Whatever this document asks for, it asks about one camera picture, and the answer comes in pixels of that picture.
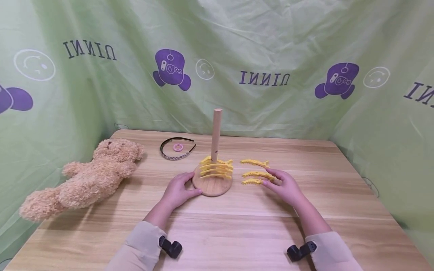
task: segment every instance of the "pink hair tie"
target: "pink hair tie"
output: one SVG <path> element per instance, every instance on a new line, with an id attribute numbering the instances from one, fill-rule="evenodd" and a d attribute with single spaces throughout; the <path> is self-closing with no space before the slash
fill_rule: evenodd
<path id="1" fill-rule="evenodd" d="M 173 150 L 176 152 L 180 152 L 184 149 L 184 146 L 182 144 L 176 143 L 175 145 L 173 145 Z"/>

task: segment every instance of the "beige sleeve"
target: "beige sleeve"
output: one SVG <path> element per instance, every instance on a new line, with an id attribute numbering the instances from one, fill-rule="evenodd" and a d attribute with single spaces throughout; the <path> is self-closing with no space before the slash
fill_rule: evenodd
<path id="1" fill-rule="evenodd" d="M 152 271 L 160 255 L 158 240 L 162 235 L 167 236 L 159 227 L 146 221 L 140 222 L 108 263 L 105 271 Z"/>
<path id="2" fill-rule="evenodd" d="M 326 232 L 306 237 L 316 244 L 311 253 L 317 271 L 363 271 L 350 249 L 337 232 Z"/>

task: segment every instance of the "black headband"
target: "black headband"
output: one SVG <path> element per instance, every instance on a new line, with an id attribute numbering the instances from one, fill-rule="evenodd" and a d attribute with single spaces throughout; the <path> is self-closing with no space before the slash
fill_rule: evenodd
<path id="1" fill-rule="evenodd" d="M 166 154 L 163 153 L 163 148 L 165 145 L 167 145 L 168 143 L 174 141 L 174 140 L 185 140 L 185 141 L 189 141 L 189 142 L 194 142 L 194 140 L 192 139 L 188 139 L 188 138 L 184 138 L 184 137 L 172 137 L 169 138 L 167 140 L 165 140 L 163 143 L 161 143 L 160 146 L 160 153 L 161 155 L 167 159 L 167 160 L 171 160 L 171 161 L 176 161 L 176 160 L 181 160 L 182 158 L 186 158 L 187 156 L 190 155 L 190 153 L 194 150 L 194 148 L 196 147 L 196 144 L 191 148 L 191 150 L 189 150 L 187 153 L 181 155 L 181 156 L 177 156 L 177 157 L 172 157 L 172 156 L 168 156 Z"/>

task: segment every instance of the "purple robot graphic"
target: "purple robot graphic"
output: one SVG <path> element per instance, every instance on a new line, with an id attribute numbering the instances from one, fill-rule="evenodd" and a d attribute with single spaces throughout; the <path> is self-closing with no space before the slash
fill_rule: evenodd
<path id="1" fill-rule="evenodd" d="M 177 85 L 183 91 L 191 86 L 191 79 L 184 74 L 184 56 L 172 49 L 161 49 L 155 54 L 158 71 L 152 74 L 155 82 L 160 86 L 165 84 Z"/>
<path id="2" fill-rule="evenodd" d="M 322 99 L 327 95 L 341 95 L 347 99 L 354 91 L 352 85 L 359 67 L 354 63 L 339 63 L 333 65 L 327 72 L 327 81 L 315 88 L 315 96 Z"/>
<path id="3" fill-rule="evenodd" d="M 0 85 L 0 114 L 8 109 L 27 111 L 32 107 L 32 96 L 24 89 L 3 88 Z"/>

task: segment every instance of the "right hand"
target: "right hand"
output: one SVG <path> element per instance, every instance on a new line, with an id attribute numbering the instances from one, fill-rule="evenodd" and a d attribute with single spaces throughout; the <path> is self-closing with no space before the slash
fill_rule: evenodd
<path id="1" fill-rule="evenodd" d="M 266 168 L 265 170 L 277 179 L 281 180 L 282 184 L 279 186 L 270 181 L 264 181 L 263 185 L 276 193 L 284 202 L 295 207 L 304 199 L 303 193 L 291 175 L 282 170 L 271 168 Z"/>

